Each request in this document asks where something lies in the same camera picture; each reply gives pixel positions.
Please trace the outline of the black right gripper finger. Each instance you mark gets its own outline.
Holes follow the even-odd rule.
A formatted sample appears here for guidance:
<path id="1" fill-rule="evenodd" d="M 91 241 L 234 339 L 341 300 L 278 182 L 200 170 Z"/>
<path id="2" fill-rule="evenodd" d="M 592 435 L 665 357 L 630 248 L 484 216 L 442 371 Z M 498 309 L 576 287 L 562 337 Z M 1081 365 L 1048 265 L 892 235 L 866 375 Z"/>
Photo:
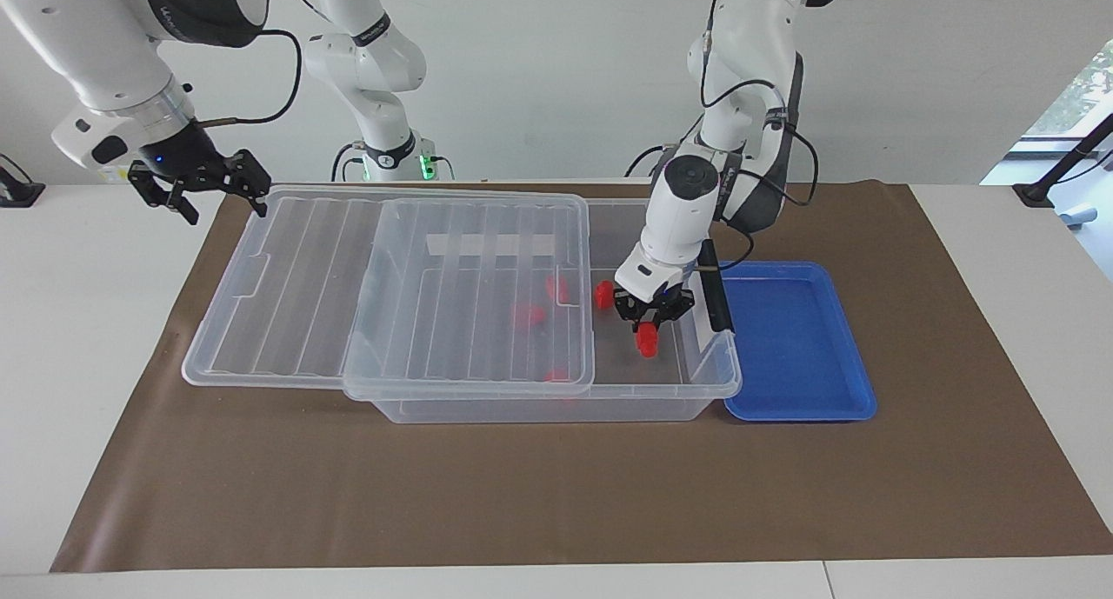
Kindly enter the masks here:
<path id="1" fill-rule="evenodd" d="M 226 156 L 221 165 L 225 175 L 220 190 L 246 199 L 259 218 L 266 218 L 266 197 L 270 194 L 273 179 L 262 163 L 249 150 L 239 149 L 233 156 Z"/>
<path id="2" fill-rule="evenodd" d="M 148 207 L 167 208 L 169 212 L 176 212 L 190 225 L 197 225 L 199 212 L 184 195 L 183 183 L 173 181 L 170 190 L 167 190 L 160 186 L 159 180 L 147 164 L 132 164 L 129 167 L 129 183 Z"/>

